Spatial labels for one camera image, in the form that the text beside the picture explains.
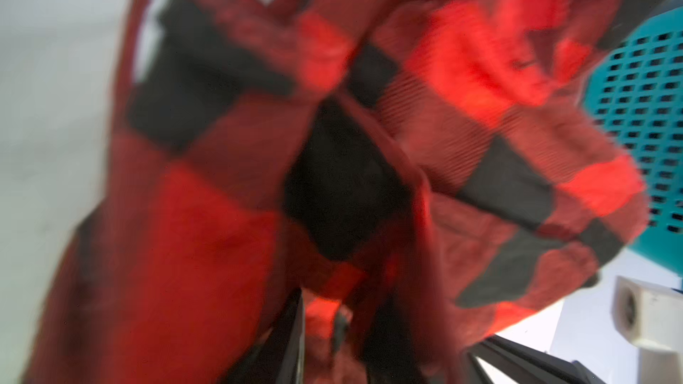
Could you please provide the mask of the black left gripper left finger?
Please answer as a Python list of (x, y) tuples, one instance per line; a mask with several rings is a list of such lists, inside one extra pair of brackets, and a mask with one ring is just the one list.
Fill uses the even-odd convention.
[(286, 300), (268, 338), (256, 343), (221, 378), (221, 383), (303, 383), (304, 301), (302, 290)]

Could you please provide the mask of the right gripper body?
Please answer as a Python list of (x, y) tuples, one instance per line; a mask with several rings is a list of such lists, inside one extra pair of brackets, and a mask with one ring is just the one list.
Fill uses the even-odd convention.
[(682, 384), (682, 291), (618, 277), (612, 316), (639, 351), (639, 383)]

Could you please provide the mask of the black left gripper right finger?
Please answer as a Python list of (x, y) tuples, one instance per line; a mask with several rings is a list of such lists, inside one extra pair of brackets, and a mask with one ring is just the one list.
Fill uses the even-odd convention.
[(425, 377), (393, 298), (377, 310), (360, 354), (368, 383), (419, 384)]

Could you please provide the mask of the red black plaid shirt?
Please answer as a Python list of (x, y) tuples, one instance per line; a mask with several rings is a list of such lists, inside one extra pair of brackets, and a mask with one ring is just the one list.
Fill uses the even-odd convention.
[(578, 97), (663, 1), (169, 0), (23, 381), (221, 383), (296, 289), (303, 383), (368, 383), (388, 298), (454, 368), (647, 226)]

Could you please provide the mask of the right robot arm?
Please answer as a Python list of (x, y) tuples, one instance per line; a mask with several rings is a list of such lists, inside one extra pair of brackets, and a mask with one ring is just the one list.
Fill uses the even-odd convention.
[[(682, 291), (619, 277), (612, 316), (615, 329), (638, 351), (639, 383), (682, 381)], [(371, 383), (489, 383), (483, 363), (517, 383), (597, 383), (578, 361), (567, 362), (500, 336), (456, 359), (455, 367), (423, 372), (401, 317), (389, 300), (379, 310), (361, 359)]]

